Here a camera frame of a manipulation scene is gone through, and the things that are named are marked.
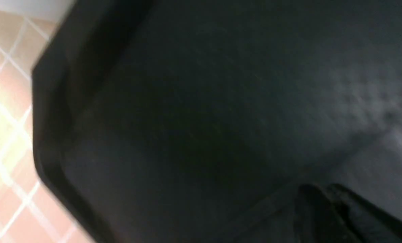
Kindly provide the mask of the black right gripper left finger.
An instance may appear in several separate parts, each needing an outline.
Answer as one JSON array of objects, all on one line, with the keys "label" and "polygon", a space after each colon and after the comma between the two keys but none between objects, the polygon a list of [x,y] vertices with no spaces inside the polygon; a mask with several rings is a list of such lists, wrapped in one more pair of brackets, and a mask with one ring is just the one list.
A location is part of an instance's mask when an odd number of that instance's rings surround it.
[{"label": "black right gripper left finger", "polygon": [[297,243],[347,243],[348,230],[334,203],[317,186],[299,187],[295,200]]}]

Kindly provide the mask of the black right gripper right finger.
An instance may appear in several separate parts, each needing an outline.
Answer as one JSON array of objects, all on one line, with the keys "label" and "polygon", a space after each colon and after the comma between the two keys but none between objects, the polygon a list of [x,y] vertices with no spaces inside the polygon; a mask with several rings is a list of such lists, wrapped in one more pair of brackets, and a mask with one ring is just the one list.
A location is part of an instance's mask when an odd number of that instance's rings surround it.
[{"label": "black right gripper right finger", "polygon": [[402,220],[340,184],[329,185],[327,191],[359,243],[402,243]]}]

